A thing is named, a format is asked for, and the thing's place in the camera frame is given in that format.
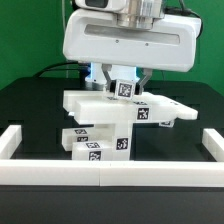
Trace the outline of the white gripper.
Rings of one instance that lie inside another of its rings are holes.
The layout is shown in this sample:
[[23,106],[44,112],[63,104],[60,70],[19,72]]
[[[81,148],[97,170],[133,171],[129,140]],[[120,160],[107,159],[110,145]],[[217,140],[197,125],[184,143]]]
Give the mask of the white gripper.
[[187,72],[194,64],[199,18],[166,14],[164,0],[75,0],[63,54],[69,60],[103,64],[106,89],[114,93],[111,65],[141,67],[135,94],[152,70]]

